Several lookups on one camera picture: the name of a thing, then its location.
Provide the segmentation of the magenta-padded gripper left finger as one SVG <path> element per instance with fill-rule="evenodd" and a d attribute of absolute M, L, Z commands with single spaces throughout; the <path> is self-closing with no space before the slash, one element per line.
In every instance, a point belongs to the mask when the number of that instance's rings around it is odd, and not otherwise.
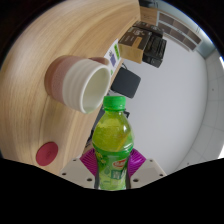
<path fill-rule="evenodd" d="M 78 186 L 98 188 L 98 165 L 95 150 L 90 149 L 80 158 L 73 158 L 61 171 L 60 176 Z"/>

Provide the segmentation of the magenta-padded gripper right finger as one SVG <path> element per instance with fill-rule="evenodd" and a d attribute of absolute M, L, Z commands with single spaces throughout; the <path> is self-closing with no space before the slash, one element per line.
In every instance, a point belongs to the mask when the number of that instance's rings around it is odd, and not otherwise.
<path fill-rule="evenodd" d="M 133 149 L 127 163 L 126 188 L 136 189 L 166 176 L 154 159 L 146 159 Z"/>

